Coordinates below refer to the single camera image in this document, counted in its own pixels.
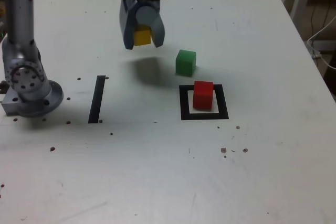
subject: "white table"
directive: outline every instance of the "white table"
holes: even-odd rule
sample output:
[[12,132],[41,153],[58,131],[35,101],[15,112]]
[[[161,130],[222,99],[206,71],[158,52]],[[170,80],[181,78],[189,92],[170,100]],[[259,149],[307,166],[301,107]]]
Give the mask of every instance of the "white table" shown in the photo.
[[[163,0],[165,44],[132,51],[119,5],[35,0],[47,76],[71,100],[46,122],[0,110],[0,222],[335,223],[336,106],[281,0]],[[180,49],[197,52],[192,78],[174,73]],[[223,85],[229,120],[181,121],[194,80]]]

